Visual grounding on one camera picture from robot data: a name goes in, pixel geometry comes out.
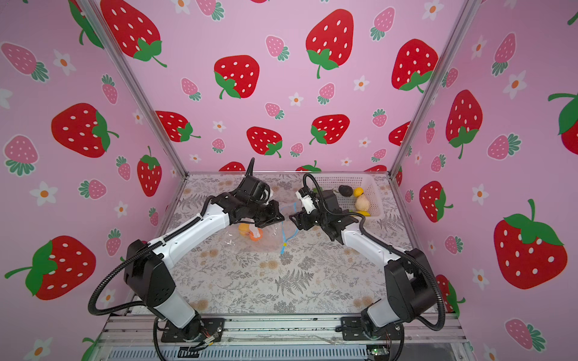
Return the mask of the yellow red peach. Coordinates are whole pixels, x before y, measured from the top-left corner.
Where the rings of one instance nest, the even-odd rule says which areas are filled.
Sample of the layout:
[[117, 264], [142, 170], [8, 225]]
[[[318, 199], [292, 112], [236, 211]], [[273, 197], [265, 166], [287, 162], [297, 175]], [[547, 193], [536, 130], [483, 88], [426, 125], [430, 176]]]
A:
[[250, 232], [250, 224], [239, 224], [239, 233], [242, 236], [247, 236]]

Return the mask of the orange tangerine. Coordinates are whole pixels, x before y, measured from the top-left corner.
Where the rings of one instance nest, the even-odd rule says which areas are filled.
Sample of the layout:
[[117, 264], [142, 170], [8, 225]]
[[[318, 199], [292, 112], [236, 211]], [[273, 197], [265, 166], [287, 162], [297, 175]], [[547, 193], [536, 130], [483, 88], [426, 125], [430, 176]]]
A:
[[257, 228], [257, 229], [250, 229], [248, 231], [248, 236], [249, 238], [254, 241], [254, 242], [258, 242], [260, 239], [263, 238], [263, 232], [261, 229]]

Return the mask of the white plastic mesh basket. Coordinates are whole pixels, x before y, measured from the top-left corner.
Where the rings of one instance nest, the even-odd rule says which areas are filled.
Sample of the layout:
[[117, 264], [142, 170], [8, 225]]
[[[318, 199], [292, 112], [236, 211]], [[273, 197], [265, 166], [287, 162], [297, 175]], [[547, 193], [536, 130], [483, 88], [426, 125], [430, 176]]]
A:
[[352, 189], [361, 188], [369, 202], [370, 220], [377, 220], [384, 215], [382, 206], [382, 196], [376, 181], [368, 174], [346, 174], [346, 173], [311, 173], [323, 191], [329, 191], [324, 195], [326, 203], [332, 211], [340, 208], [342, 211], [356, 211], [354, 196], [343, 196], [339, 193], [339, 186], [349, 186]]

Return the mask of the clear zip bag blue zipper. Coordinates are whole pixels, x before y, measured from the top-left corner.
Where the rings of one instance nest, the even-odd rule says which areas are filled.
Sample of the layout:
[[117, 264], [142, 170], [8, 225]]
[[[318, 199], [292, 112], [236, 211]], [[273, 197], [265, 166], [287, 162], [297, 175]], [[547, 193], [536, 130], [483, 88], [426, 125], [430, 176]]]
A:
[[[291, 241], [295, 240], [299, 234], [299, 230], [294, 223], [289, 219], [289, 215], [297, 212], [297, 204], [287, 203], [280, 207], [285, 220], [279, 224], [259, 228], [263, 232], [263, 238], [258, 242], [252, 241], [249, 236], [242, 236], [239, 233], [239, 224], [228, 227], [225, 230], [223, 240], [225, 246], [229, 251], [237, 251], [241, 253], [273, 253], [278, 255], [285, 255]], [[257, 229], [256, 226], [250, 224], [250, 229]]]

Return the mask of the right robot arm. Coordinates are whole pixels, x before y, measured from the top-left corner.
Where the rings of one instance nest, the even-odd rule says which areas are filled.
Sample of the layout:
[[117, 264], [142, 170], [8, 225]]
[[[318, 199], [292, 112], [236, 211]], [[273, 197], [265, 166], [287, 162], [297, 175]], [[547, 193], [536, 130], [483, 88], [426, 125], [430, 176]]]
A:
[[414, 320], [433, 331], [444, 328], [443, 297], [423, 252], [401, 251], [381, 241], [364, 228], [366, 218], [359, 213], [303, 209], [289, 218], [298, 230], [321, 227], [332, 242], [358, 251], [383, 269], [386, 295], [361, 312], [362, 328], [370, 338], [387, 326]]

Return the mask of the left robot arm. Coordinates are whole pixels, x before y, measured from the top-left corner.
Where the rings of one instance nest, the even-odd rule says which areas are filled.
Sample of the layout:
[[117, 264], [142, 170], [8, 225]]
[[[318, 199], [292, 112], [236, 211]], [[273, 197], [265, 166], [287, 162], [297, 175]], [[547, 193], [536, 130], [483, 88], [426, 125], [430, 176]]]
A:
[[262, 202], [231, 193], [210, 196], [197, 216], [173, 232], [129, 246], [128, 257], [136, 259], [124, 271], [125, 283], [159, 319], [185, 329], [192, 338], [200, 328], [200, 316], [176, 289], [170, 270], [207, 238], [246, 219], [263, 229], [282, 222], [284, 216], [274, 199]]

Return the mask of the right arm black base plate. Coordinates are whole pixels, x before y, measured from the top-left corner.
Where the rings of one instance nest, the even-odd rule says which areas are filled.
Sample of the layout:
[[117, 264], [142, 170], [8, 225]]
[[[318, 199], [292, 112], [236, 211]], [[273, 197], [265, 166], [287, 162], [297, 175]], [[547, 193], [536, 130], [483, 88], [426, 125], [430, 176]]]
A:
[[400, 323], [377, 327], [361, 316], [341, 317], [340, 325], [335, 328], [345, 341], [400, 341], [403, 331]]

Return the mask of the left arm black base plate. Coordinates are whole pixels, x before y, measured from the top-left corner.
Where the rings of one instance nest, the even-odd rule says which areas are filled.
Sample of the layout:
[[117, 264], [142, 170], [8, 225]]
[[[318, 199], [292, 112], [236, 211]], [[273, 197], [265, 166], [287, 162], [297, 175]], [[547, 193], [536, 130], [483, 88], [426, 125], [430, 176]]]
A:
[[199, 344], [209, 338], [210, 343], [219, 342], [224, 326], [225, 319], [219, 317], [194, 318], [184, 329], [179, 329], [172, 322], [167, 321], [163, 327], [161, 341], [163, 343]]

